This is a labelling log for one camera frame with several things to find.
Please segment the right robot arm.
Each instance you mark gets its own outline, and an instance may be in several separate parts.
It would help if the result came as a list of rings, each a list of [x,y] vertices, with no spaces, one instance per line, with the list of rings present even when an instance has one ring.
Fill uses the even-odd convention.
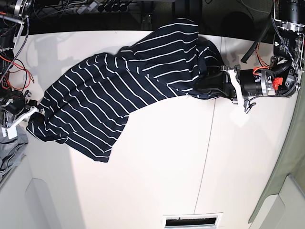
[[[33,9],[32,0],[2,0],[0,2],[0,125],[9,128],[21,114],[30,109],[26,88],[34,82],[33,76],[25,65],[17,63],[29,33],[29,15]],[[22,86],[13,86],[10,75],[23,72]]]

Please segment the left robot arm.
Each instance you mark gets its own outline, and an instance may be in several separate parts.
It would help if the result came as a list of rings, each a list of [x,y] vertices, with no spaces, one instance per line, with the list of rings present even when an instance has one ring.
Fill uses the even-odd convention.
[[[288,98],[300,87],[305,60],[305,2],[275,0],[264,28],[242,57],[242,63],[253,53],[258,54],[269,27],[275,31],[269,64],[258,57],[260,66],[253,69],[242,70],[240,65],[220,67],[224,75],[222,97],[246,109],[255,105],[256,98]]]

